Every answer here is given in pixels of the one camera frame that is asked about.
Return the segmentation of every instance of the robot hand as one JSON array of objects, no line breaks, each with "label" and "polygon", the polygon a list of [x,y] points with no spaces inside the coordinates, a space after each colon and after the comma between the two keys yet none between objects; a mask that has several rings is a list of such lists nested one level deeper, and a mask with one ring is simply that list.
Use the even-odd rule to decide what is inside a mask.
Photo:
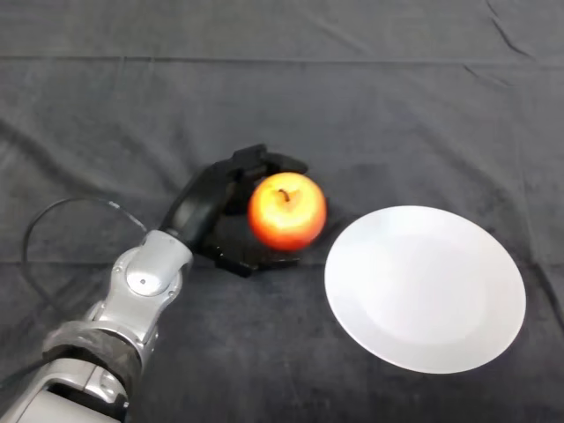
[{"label": "robot hand", "polygon": [[123,421],[129,398],[159,337],[157,321],[182,288],[193,254],[240,276],[297,262],[268,249],[251,252],[213,233],[221,214],[246,212],[255,184],[279,172],[305,173],[298,160],[263,145],[202,171],[176,198],[159,230],[123,253],[105,300],[82,321],[63,323],[43,345],[48,364],[0,423]]}]

